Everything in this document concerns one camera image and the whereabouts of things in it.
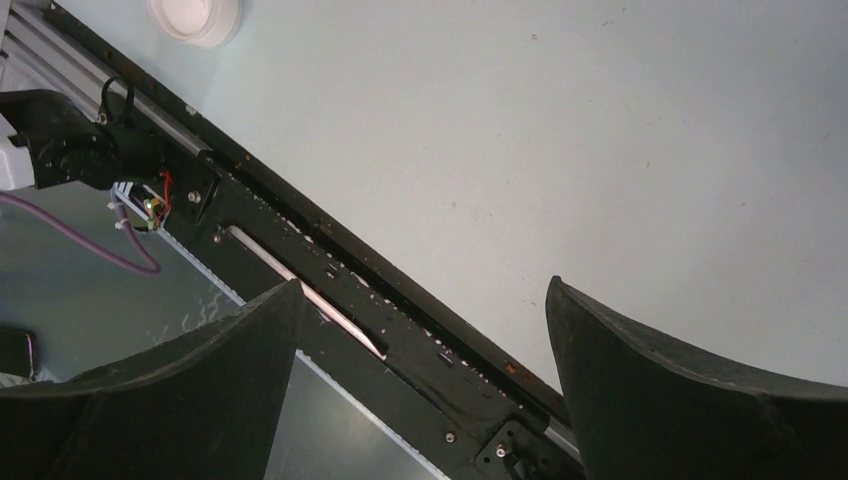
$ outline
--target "white table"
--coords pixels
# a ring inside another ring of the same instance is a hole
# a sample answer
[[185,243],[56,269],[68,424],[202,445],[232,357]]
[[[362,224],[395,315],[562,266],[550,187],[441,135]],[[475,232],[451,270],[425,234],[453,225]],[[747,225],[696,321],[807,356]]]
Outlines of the white table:
[[556,388],[554,274],[848,385],[842,0],[248,0],[214,51],[60,3]]

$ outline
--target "white plastic container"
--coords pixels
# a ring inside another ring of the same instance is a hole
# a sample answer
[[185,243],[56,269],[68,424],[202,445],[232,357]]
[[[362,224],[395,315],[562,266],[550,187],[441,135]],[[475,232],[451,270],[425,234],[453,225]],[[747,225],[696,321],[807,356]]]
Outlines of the white plastic container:
[[215,48],[233,38],[241,24],[241,0],[146,0],[153,23],[189,45]]

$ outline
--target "container lid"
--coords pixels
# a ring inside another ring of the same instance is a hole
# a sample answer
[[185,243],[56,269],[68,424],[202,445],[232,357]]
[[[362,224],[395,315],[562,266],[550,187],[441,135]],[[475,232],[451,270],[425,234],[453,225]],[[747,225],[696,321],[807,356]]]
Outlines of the container lid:
[[163,33],[189,45],[214,48],[241,23],[241,0],[147,0],[147,12]]

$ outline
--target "white tabletop surface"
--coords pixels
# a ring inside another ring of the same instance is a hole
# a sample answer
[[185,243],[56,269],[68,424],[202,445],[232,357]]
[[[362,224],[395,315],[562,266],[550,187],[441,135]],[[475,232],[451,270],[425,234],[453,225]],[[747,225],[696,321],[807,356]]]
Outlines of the white tabletop surface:
[[550,277],[848,385],[842,0],[60,2],[557,389]]

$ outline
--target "black metal frame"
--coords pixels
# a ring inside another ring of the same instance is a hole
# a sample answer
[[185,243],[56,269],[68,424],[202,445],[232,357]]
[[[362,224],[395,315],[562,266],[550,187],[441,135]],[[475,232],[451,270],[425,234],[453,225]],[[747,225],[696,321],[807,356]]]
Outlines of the black metal frame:
[[[213,149],[197,160],[220,177],[217,191],[199,220],[172,215],[168,232],[250,299],[280,277],[225,234],[238,226],[378,339],[385,361],[316,312],[300,348],[413,448],[468,480],[497,478],[474,462],[509,421],[556,448],[544,432],[552,419],[569,425],[561,395],[60,6],[46,18]],[[565,453],[548,461],[556,478],[583,478]]]

